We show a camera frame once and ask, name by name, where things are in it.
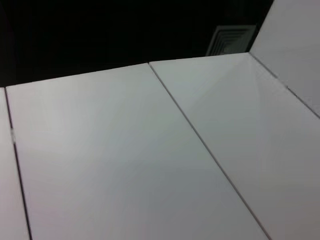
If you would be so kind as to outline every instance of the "white panel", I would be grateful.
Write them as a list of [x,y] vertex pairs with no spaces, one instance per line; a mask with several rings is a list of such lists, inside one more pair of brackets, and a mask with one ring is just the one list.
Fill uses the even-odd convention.
[[251,53],[320,115],[319,13],[319,0],[274,0]]
[[33,240],[262,240],[147,64],[8,88]]
[[247,53],[151,65],[271,238],[320,239],[320,120]]
[[29,239],[3,88],[0,88],[0,238]]

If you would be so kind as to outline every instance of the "glossy surface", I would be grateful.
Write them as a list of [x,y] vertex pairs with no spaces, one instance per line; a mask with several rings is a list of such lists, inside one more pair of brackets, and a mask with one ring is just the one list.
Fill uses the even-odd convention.
[[33,240],[265,240],[147,64],[8,88]]
[[320,239],[320,120],[247,53],[151,65],[271,238]]
[[320,116],[320,3],[275,0],[251,53]]
[[4,88],[0,88],[0,238],[28,240]]

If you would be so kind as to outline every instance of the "white board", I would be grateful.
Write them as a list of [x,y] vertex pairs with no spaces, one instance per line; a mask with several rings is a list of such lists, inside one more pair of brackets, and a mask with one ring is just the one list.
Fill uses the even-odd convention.
[[151,66],[271,238],[320,239],[320,120],[248,53]]
[[250,52],[320,116],[319,12],[319,0],[274,0]]
[[0,238],[29,239],[4,88],[0,88]]
[[33,240],[265,240],[147,64],[8,88]]

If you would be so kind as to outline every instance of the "white wall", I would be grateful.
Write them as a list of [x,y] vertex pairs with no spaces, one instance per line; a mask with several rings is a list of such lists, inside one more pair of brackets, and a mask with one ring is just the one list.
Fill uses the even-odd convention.
[[3,88],[0,88],[0,238],[29,239]]
[[319,240],[320,119],[247,53],[150,64],[270,238]]
[[320,114],[320,1],[274,0],[251,53]]
[[33,240],[267,240],[147,64],[7,91]]

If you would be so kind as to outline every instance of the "vertical line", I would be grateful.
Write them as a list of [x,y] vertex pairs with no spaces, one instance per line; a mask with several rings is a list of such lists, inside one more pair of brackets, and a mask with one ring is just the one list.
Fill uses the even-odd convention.
[[[8,93],[7,93],[7,89],[6,88],[4,88],[4,93],[5,93],[5,100],[6,100],[6,108],[7,108],[10,127],[11,127],[11,131],[12,131],[14,128],[13,128],[13,122],[12,122],[11,113],[10,113],[10,105],[9,105]],[[22,177],[21,177],[21,170],[20,170],[20,164],[19,164],[19,158],[18,158],[18,152],[17,152],[17,145],[16,145],[15,142],[12,142],[12,144],[13,144],[13,149],[14,149],[16,167],[17,167],[17,171],[18,171],[20,190],[21,190],[21,195],[22,195],[24,215],[25,215],[25,221],[26,221],[26,225],[27,225],[27,229],[28,229],[29,240],[33,240],[32,239],[32,234],[31,234],[31,228],[30,228],[29,214],[28,214],[28,209],[27,209],[27,204],[26,204],[24,185],[23,185],[23,181],[22,181]]]
[[185,114],[185,112],[181,109],[181,107],[179,106],[179,104],[177,103],[177,101],[175,100],[175,98],[172,96],[172,94],[170,93],[170,91],[168,90],[168,88],[166,87],[166,85],[164,84],[164,82],[161,80],[161,78],[159,77],[159,75],[157,74],[156,70],[153,68],[152,65],[150,65],[150,68],[152,69],[154,75],[158,78],[158,80],[160,81],[160,83],[162,84],[162,86],[164,87],[164,89],[166,90],[166,92],[169,94],[169,96],[171,97],[171,99],[173,100],[173,102],[175,103],[175,105],[177,106],[177,108],[180,110],[180,112],[182,113],[182,115],[184,116],[184,118],[186,119],[186,121],[189,123],[190,127],[193,129],[193,131],[195,132],[195,134],[197,135],[197,137],[200,139],[201,143],[204,145],[205,149],[209,152],[209,154],[211,155],[211,157],[213,158],[214,162],[217,164],[217,166],[219,167],[219,169],[221,170],[221,172],[223,173],[223,175],[225,176],[225,178],[228,180],[228,182],[231,184],[232,188],[234,189],[234,191],[237,193],[237,195],[239,196],[239,198],[241,199],[241,201],[243,202],[243,204],[246,206],[246,208],[248,209],[248,211],[250,212],[250,214],[253,216],[254,220],[257,222],[257,224],[259,225],[259,227],[261,228],[261,230],[263,231],[263,233],[265,234],[265,236],[269,239],[272,240],[272,238],[270,237],[270,235],[268,234],[268,232],[266,231],[266,229],[263,227],[262,223],[260,222],[260,220],[257,218],[257,216],[255,215],[255,213],[252,211],[252,209],[250,208],[250,206],[248,205],[248,203],[246,202],[246,200],[244,199],[244,197],[241,195],[241,193],[239,192],[239,190],[237,189],[237,187],[234,185],[234,183],[231,181],[230,177],[227,175],[227,173],[225,172],[225,170],[222,168],[222,166],[220,165],[220,163],[217,161],[216,157],[214,156],[214,154],[211,152],[211,150],[209,149],[209,147],[207,146],[207,144],[205,143],[205,141],[202,139],[202,137],[200,136],[200,134],[198,133],[197,129],[193,126],[193,124],[191,123],[191,121],[188,119],[187,115]]

